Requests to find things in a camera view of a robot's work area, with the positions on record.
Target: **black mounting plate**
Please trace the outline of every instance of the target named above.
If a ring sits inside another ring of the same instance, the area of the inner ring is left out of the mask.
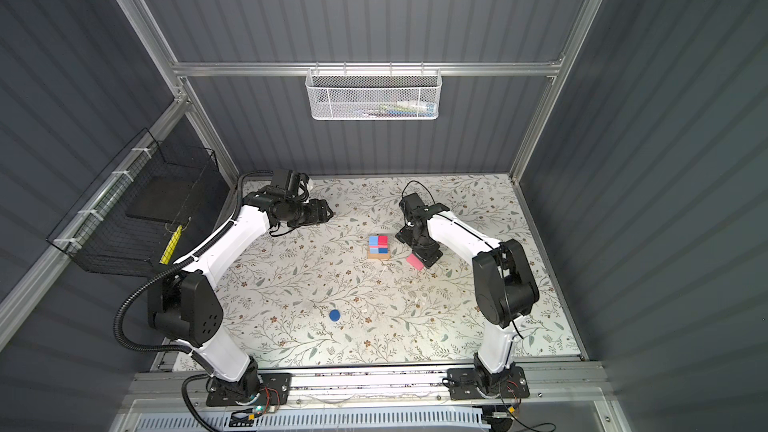
[[[290,380],[291,374],[261,374],[262,386],[276,390],[279,398],[275,398],[275,393],[270,392],[270,406],[287,404],[288,393],[290,392]],[[234,398],[227,397],[224,388],[219,388],[216,389],[215,392],[210,392],[205,404],[208,407],[226,407],[229,405],[240,407],[235,403]],[[249,407],[255,407],[257,405],[266,405],[266,394],[264,392],[262,392],[256,399],[256,402]]]
[[[528,389],[528,381],[525,379],[525,372],[523,369],[520,367],[513,367],[510,371],[512,373],[504,382],[502,382],[503,384],[507,384],[509,389],[506,387],[499,388],[502,398],[514,400],[530,397],[531,391]],[[454,382],[454,384],[459,383],[459,385],[456,385],[455,387],[450,387],[451,400],[487,399],[488,397],[483,397],[483,395],[480,394],[480,390],[478,390],[475,383],[476,377],[477,371],[474,368],[448,369],[448,378],[455,380],[456,382]]]

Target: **floral tablecloth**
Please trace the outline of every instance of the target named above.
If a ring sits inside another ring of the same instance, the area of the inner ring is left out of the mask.
[[[523,244],[541,298],[514,353],[579,353],[508,177],[344,178],[316,181],[312,190],[336,214],[330,222],[258,238],[216,290],[224,326],[261,367],[449,360],[478,350],[485,319],[470,265],[443,246],[442,258],[418,272],[395,239],[401,190],[414,178],[468,224]],[[246,192],[261,185],[250,182]],[[430,203],[419,185],[410,192]],[[366,257],[370,235],[389,235],[390,260]],[[329,319],[333,309],[338,322]],[[198,368],[182,354],[174,367]]]

